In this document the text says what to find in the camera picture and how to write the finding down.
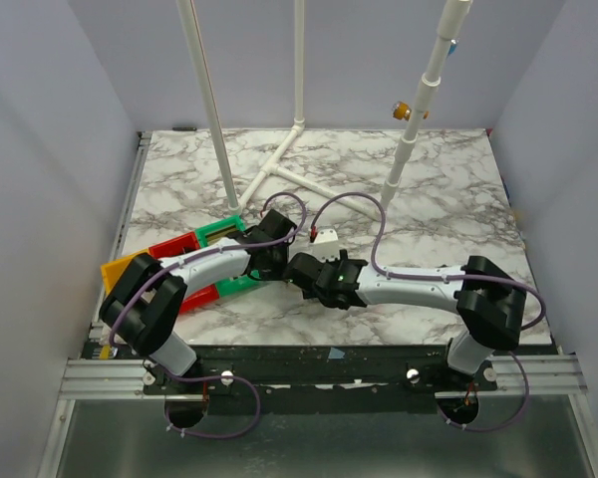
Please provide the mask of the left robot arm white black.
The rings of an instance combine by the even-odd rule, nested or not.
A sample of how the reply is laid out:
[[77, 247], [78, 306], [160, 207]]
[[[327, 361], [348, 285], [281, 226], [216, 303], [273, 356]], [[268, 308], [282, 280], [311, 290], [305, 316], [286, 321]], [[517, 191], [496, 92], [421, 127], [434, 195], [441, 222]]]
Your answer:
[[164, 259], [140, 253], [105, 297], [99, 318], [138, 356], [165, 368], [166, 380], [176, 391], [192, 392], [200, 384], [201, 370], [195, 351], [174, 331], [182, 303], [223, 280], [249, 274], [279, 280], [297, 230], [272, 209], [259, 224], [196, 251]]

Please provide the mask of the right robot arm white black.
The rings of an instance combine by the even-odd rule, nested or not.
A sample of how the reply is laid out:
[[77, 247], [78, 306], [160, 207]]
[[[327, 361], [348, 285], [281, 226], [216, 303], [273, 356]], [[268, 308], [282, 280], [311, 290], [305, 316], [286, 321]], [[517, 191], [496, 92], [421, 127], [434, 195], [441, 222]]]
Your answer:
[[396, 304], [459, 315], [465, 330], [449, 342], [438, 368], [441, 383], [452, 390], [472, 382], [493, 352], [512, 352], [519, 345], [526, 292], [481, 256], [471, 256], [463, 266], [397, 268], [382, 274], [346, 252], [330, 262], [299, 253], [282, 278], [297, 286], [304, 298], [330, 309]]

